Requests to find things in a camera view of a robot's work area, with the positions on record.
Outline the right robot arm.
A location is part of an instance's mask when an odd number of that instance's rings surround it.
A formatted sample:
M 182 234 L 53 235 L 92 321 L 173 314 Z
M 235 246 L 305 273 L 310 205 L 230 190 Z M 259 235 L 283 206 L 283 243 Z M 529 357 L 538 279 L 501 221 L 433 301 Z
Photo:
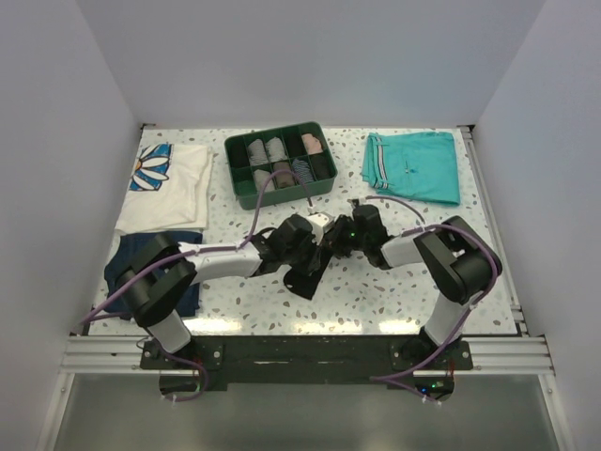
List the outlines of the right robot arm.
M 498 255 L 458 215 L 392 235 L 382 223 L 379 209 L 363 204 L 350 216 L 339 216 L 323 244 L 336 257 L 361 252 L 383 271 L 425 265 L 439 293 L 420 331 L 426 340 L 418 347 L 421 363 L 431 369 L 441 368 L 451 359 L 450 343 L 461 336 L 471 309 L 502 274 Z

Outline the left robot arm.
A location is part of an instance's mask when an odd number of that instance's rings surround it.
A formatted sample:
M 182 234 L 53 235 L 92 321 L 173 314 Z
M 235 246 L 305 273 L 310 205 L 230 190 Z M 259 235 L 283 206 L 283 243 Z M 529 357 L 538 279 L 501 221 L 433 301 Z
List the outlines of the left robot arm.
M 293 214 L 268 236 L 253 234 L 222 245 L 177 242 L 161 233 L 120 273 L 114 295 L 158 342 L 163 360 L 184 368 L 193 361 L 194 345 L 177 303 L 190 286 L 263 276 L 281 267 L 311 275 L 320 266 L 321 244 L 333 222 L 327 213 Z

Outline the black underwear beige waistband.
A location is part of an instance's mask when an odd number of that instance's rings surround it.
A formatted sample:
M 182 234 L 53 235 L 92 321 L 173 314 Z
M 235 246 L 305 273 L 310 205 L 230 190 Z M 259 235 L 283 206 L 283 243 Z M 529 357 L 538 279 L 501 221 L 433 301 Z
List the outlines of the black underwear beige waistband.
M 328 269 L 332 256 L 331 248 L 323 248 L 319 256 L 319 266 L 311 274 L 302 274 L 290 269 L 284 276 L 285 288 L 304 300 L 312 301 L 323 274 Z

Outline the navy blue garment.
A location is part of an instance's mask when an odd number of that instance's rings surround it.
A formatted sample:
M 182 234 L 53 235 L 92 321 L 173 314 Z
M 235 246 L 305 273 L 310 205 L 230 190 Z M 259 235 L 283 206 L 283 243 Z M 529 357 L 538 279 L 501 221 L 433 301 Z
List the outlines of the navy blue garment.
M 180 317 L 193 317 L 199 308 L 199 287 L 184 286 L 192 280 L 193 270 L 178 246 L 202 242 L 203 235 L 192 231 L 121 236 L 116 254 L 104 270 L 108 297 L 100 308 L 120 317 L 145 320 L 159 319 L 173 307 Z

